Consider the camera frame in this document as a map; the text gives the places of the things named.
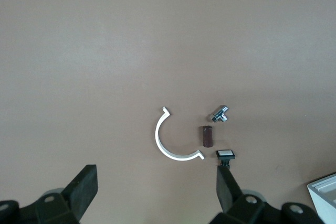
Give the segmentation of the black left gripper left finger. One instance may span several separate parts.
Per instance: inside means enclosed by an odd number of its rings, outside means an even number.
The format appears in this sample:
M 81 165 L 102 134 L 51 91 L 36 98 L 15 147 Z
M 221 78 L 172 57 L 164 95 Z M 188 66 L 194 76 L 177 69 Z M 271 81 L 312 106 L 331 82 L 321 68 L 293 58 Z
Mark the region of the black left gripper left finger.
M 35 203 L 38 223 L 79 223 L 98 192 L 96 165 L 86 165 L 60 192 L 42 196 Z

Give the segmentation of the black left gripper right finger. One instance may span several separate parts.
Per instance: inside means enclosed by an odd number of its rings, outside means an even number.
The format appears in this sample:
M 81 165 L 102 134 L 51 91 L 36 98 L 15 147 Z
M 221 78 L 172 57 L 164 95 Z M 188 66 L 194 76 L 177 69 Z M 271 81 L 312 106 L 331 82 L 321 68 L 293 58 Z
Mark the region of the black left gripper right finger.
M 265 204 L 255 195 L 244 194 L 225 166 L 217 167 L 216 192 L 222 212 L 211 223 L 262 223 Z

